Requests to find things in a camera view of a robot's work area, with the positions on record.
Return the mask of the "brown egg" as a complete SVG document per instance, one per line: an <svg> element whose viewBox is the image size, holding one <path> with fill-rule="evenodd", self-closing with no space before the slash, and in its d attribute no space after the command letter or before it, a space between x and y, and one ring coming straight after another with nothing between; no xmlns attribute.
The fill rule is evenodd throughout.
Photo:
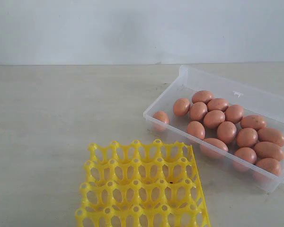
<svg viewBox="0 0 284 227"><path fill-rule="evenodd" d="M160 121L160 122L163 122L165 124L169 124L169 117L168 117L167 113L164 112L164 111L157 111L153 115L153 118ZM153 123L153 127L156 131L159 131L159 132L166 130L166 126L162 126L162 125L155 123L155 122Z"/></svg>
<svg viewBox="0 0 284 227"><path fill-rule="evenodd" d="M207 104L212 99L214 99L214 95L211 91L201 90L201 91L194 93L194 95L192 96L192 103L194 104L197 102L203 102Z"/></svg>
<svg viewBox="0 0 284 227"><path fill-rule="evenodd" d="M190 101L187 98L179 98L173 105L173 113L176 116L184 116L190 110Z"/></svg>
<svg viewBox="0 0 284 227"><path fill-rule="evenodd" d="M260 141L272 142L280 147L284 146L284 134L274 128L262 128L257 131Z"/></svg>
<svg viewBox="0 0 284 227"><path fill-rule="evenodd" d="M205 138L205 129L204 126L198 121L191 121L187 126L187 133L200 139L204 140Z"/></svg>
<svg viewBox="0 0 284 227"><path fill-rule="evenodd" d="M217 128L224 121L225 114L220 110L212 110L204 117L204 125L209 129Z"/></svg>
<svg viewBox="0 0 284 227"><path fill-rule="evenodd" d="M256 131L265 128L267 126L267 122L265 118L261 115L248 115L241 119L240 126L242 129L244 128L253 128Z"/></svg>
<svg viewBox="0 0 284 227"><path fill-rule="evenodd" d="M236 138L237 145L240 148L242 147L251 148L257 143L257 141L258 141L258 133L253 128L241 129Z"/></svg>
<svg viewBox="0 0 284 227"><path fill-rule="evenodd" d="M272 142L258 142L254 146L254 151L259 158L273 158L277 161L282 161L284 159L284 152L282 148Z"/></svg>
<svg viewBox="0 0 284 227"><path fill-rule="evenodd" d="M228 152L227 145L216 138L206 138L204 139L204 142L210 144L210 147L201 145L200 149L201 152L212 159L221 159L225 156L225 154Z"/></svg>
<svg viewBox="0 0 284 227"><path fill-rule="evenodd" d="M281 173L280 162L274 158L261 159L257 161L256 166L276 176L279 176ZM253 177L261 183L267 183L271 181L269 177L257 172L253 172Z"/></svg>
<svg viewBox="0 0 284 227"><path fill-rule="evenodd" d="M235 153L234 156L248 162L251 164L255 164L257 161L257 155L256 152L249 147L242 147L240 149L238 149ZM246 172L249 170L248 167L244 166L243 164L240 164L238 162L233 161L232 166L234 167L234 169L236 169L237 171L240 172Z"/></svg>
<svg viewBox="0 0 284 227"><path fill-rule="evenodd" d="M217 128L217 138L223 141L225 144L231 143L237 134L237 128L235 124L230 121L222 122Z"/></svg>
<svg viewBox="0 0 284 227"><path fill-rule="evenodd" d="M229 102L224 98L214 98L207 103L208 111L220 110L225 112L229 107Z"/></svg>
<svg viewBox="0 0 284 227"><path fill-rule="evenodd" d="M192 121L201 121L207 113L207 105L203 102L196 102L190 107L189 117Z"/></svg>
<svg viewBox="0 0 284 227"><path fill-rule="evenodd" d="M244 108L240 105L231 105L225 111L225 120L230 121L233 124L237 124L241 121L244 115Z"/></svg>

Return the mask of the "clear plastic container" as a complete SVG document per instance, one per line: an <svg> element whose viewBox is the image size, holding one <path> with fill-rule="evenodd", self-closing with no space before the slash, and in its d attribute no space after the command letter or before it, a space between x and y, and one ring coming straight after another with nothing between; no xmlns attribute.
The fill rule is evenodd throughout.
<svg viewBox="0 0 284 227"><path fill-rule="evenodd" d="M191 144L266 192L284 184L284 97L189 66L144 111L158 137Z"/></svg>

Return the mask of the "yellow plastic egg tray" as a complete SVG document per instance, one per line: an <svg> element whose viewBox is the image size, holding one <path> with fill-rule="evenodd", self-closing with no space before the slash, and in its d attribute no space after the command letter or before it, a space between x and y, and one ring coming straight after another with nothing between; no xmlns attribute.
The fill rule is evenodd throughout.
<svg viewBox="0 0 284 227"><path fill-rule="evenodd" d="M208 227L193 148L182 142L91 143L79 227Z"/></svg>

